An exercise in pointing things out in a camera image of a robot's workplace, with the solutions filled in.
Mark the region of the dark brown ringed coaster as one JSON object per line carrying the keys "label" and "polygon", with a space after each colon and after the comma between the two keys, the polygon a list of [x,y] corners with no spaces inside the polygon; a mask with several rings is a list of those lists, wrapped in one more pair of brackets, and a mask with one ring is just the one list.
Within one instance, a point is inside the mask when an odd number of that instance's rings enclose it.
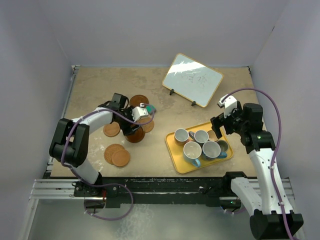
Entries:
{"label": "dark brown ringed coaster", "polygon": [[129,106],[130,107],[139,107],[140,104],[149,104],[149,100],[145,95],[142,94],[136,94],[132,96],[129,100]]}

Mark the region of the plain orange coaster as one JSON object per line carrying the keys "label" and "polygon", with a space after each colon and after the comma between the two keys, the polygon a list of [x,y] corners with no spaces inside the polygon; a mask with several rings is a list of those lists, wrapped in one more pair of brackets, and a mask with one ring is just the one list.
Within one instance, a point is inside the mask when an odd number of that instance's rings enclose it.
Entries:
{"label": "plain orange coaster", "polygon": [[120,133],[120,125],[117,122],[112,122],[109,124],[106,124],[103,127],[103,133],[107,136],[107,137],[115,137]]}
{"label": "plain orange coaster", "polygon": [[112,154],[111,160],[112,163],[117,167],[126,166],[131,159],[130,153],[125,149],[117,150]]}

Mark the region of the light woven coaster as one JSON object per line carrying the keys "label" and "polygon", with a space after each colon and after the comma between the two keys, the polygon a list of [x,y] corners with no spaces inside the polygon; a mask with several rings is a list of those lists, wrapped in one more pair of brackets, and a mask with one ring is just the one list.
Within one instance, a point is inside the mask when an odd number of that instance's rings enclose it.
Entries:
{"label": "light woven coaster", "polygon": [[104,151],[104,159],[105,159],[105,161],[107,162],[107,163],[109,163],[109,164],[113,164],[113,162],[112,162],[112,155],[116,152],[116,151],[119,151],[119,150],[124,150],[125,148],[122,146],[122,145],[120,145],[120,144],[111,144],[111,145],[109,145],[106,149],[105,149],[105,151]]}
{"label": "light woven coaster", "polygon": [[142,124],[140,125],[145,133],[149,133],[153,130],[155,123],[150,117],[141,118],[137,121],[138,123]]}

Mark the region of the light woven front coaster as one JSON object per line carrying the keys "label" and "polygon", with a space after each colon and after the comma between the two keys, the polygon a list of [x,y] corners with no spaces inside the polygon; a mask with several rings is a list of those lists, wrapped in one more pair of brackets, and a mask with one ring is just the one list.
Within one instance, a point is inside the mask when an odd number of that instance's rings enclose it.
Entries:
{"label": "light woven front coaster", "polygon": [[122,145],[120,145],[120,144],[111,144],[111,145],[109,145],[106,149],[105,149],[105,151],[104,151],[104,159],[105,159],[105,161],[107,162],[107,163],[109,163],[109,164],[113,164],[113,162],[112,162],[112,155],[116,152],[116,151],[119,151],[119,150],[124,150],[125,148],[122,146]]}

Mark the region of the plain orange front coaster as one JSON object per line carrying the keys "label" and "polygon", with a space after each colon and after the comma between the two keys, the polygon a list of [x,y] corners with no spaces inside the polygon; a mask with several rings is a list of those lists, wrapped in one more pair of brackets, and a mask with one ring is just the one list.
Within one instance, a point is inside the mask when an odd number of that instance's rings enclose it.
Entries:
{"label": "plain orange front coaster", "polygon": [[111,160],[112,163],[117,167],[126,166],[131,159],[130,153],[125,149],[117,150],[112,154]]}

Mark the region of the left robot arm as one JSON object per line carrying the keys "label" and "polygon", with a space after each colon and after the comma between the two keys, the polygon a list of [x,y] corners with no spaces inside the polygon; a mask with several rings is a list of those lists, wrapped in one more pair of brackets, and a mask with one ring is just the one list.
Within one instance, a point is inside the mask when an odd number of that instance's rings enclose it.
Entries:
{"label": "left robot arm", "polygon": [[138,120],[149,116],[145,104],[126,105],[128,98],[115,93],[112,100],[77,118],[62,118],[58,121],[49,155],[68,168],[79,180],[86,183],[85,190],[91,196],[103,191],[102,175],[88,160],[90,134],[99,128],[117,123],[124,136],[133,136],[141,124]]}

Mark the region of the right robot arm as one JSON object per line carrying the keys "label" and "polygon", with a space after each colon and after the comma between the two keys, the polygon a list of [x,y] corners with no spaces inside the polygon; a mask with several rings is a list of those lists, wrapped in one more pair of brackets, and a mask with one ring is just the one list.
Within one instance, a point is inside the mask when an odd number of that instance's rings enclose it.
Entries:
{"label": "right robot arm", "polygon": [[227,172],[222,190],[237,195],[250,215],[249,225],[257,240],[291,239],[303,226],[285,193],[276,160],[276,145],[270,132],[263,129],[263,108],[259,104],[241,105],[237,100],[218,103],[224,112],[210,122],[217,138],[236,133],[255,168],[260,192],[257,193],[242,172]]}

